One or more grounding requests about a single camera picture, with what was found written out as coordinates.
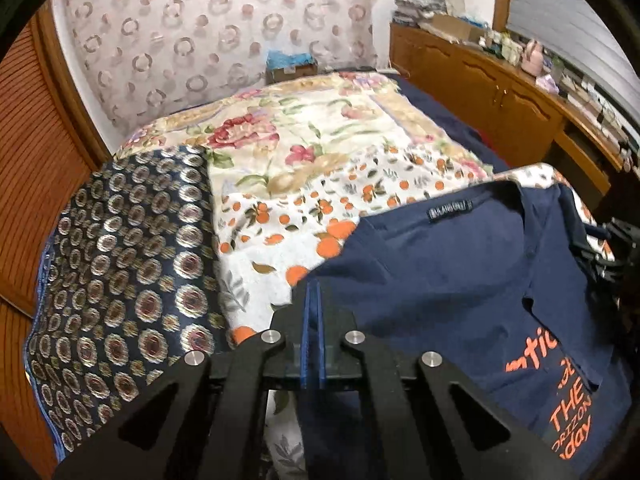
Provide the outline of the pink tissue pack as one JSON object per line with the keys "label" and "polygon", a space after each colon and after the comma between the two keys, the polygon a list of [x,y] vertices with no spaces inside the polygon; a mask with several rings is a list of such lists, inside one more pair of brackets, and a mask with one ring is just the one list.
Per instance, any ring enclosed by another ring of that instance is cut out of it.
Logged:
{"label": "pink tissue pack", "polygon": [[535,79],[536,87],[544,92],[557,96],[560,93],[558,85],[555,83],[551,74],[545,74]]}

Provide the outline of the navy medallion patterned folded cloth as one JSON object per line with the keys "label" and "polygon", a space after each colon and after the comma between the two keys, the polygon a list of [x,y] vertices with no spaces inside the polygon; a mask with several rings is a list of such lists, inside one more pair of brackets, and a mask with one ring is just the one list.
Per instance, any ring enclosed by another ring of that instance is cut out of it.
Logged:
{"label": "navy medallion patterned folded cloth", "polygon": [[24,362],[57,458],[192,350],[227,352],[202,148],[115,159],[47,240]]}

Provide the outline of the orange fruit print bedsheet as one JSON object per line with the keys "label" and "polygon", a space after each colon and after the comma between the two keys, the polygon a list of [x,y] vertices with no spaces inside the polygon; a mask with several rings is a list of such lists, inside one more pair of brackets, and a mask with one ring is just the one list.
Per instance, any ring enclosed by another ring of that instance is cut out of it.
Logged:
{"label": "orange fruit print bedsheet", "polygon": [[567,186],[582,222],[589,211],[562,176],[549,165],[483,179],[461,179],[432,166],[395,162],[380,148],[356,155],[354,162],[308,181],[283,196],[259,196],[234,188],[221,175],[215,185],[215,232],[224,315],[237,335],[266,328],[277,307],[290,300],[296,285],[342,250],[347,232],[359,221],[416,202],[498,180],[524,188]]}

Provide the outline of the grey window blind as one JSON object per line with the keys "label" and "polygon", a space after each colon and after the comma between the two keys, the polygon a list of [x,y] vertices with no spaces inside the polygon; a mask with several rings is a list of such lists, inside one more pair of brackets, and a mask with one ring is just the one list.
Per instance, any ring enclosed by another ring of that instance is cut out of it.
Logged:
{"label": "grey window blind", "polygon": [[506,27],[565,58],[639,119],[639,78],[586,0],[510,0]]}

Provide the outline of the navy printed t-shirt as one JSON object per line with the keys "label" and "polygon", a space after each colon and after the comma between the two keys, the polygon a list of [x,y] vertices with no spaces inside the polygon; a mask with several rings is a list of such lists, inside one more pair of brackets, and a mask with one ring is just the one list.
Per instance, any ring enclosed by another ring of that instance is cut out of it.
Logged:
{"label": "navy printed t-shirt", "polygon": [[632,403],[614,299],[572,191],[498,180],[363,218],[294,290],[363,333],[439,353],[587,477]]}

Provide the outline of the wooden louvered wardrobe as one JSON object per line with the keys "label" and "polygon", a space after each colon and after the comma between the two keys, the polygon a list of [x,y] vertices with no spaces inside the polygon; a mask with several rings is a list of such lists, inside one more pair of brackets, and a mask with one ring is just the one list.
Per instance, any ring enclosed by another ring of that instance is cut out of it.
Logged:
{"label": "wooden louvered wardrobe", "polygon": [[56,458],[23,364],[39,259],[66,200],[108,156],[46,2],[1,62],[1,425],[43,479]]}

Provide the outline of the flat cardboard box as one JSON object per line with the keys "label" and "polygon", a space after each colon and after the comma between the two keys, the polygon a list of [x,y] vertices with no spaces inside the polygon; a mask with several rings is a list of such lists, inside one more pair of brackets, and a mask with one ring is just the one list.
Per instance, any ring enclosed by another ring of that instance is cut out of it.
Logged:
{"label": "flat cardboard box", "polygon": [[431,25],[440,32],[454,37],[454,39],[469,41],[473,44],[477,44],[480,41],[480,37],[485,36],[483,27],[478,27],[448,14],[435,14],[431,19]]}

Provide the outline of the floral rose quilt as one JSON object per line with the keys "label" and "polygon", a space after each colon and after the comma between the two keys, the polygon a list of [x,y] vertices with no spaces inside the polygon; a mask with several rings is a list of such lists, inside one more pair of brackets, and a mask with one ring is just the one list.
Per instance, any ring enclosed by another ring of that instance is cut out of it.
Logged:
{"label": "floral rose quilt", "polygon": [[494,165],[455,141],[375,72],[338,72],[247,89],[137,128],[116,156],[200,148],[234,188],[294,193],[380,148],[395,162],[483,179]]}

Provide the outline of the wooden sideboard cabinet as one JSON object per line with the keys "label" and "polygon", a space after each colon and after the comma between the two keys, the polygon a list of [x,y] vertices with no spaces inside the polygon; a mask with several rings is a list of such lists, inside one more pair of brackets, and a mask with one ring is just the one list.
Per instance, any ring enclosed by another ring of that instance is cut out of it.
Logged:
{"label": "wooden sideboard cabinet", "polygon": [[593,212],[612,205],[620,158],[576,105],[532,76],[422,29],[390,25],[390,64],[474,128],[510,167],[548,162]]}

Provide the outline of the cardboard box with blue cloth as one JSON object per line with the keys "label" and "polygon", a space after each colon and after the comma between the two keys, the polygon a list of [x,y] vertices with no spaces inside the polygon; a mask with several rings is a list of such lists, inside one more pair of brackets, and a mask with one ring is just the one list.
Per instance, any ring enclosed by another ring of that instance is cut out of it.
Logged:
{"label": "cardboard box with blue cloth", "polygon": [[266,84],[278,84],[318,74],[318,64],[309,53],[285,54],[269,51],[266,59]]}

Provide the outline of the circle patterned sheer curtain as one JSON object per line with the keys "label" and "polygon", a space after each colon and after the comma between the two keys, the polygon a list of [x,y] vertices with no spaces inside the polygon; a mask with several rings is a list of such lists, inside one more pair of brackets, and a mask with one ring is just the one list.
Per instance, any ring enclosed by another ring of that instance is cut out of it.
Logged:
{"label": "circle patterned sheer curtain", "polygon": [[90,113],[126,136],[260,84],[273,52],[320,68],[373,65],[376,0],[52,0]]}

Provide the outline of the navy blue blanket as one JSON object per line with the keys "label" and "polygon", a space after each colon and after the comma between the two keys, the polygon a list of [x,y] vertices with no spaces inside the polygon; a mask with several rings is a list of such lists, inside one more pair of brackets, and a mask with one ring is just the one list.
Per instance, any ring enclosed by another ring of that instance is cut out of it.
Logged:
{"label": "navy blue blanket", "polygon": [[414,107],[431,118],[440,128],[443,128],[452,140],[458,142],[475,154],[482,162],[494,168],[495,172],[503,172],[510,169],[506,162],[484,143],[475,129],[462,122],[428,93],[416,88],[416,86],[410,84],[408,80],[399,75],[387,74],[386,77],[393,79],[398,84],[400,93]]}

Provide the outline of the pink kettle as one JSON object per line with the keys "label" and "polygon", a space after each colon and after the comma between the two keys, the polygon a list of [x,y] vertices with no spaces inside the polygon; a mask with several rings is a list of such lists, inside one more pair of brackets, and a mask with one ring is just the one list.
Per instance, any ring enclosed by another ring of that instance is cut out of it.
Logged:
{"label": "pink kettle", "polygon": [[521,59],[521,70],[535,78],[539,77],[544,67],[544,48],[535,40],[529,40]]}

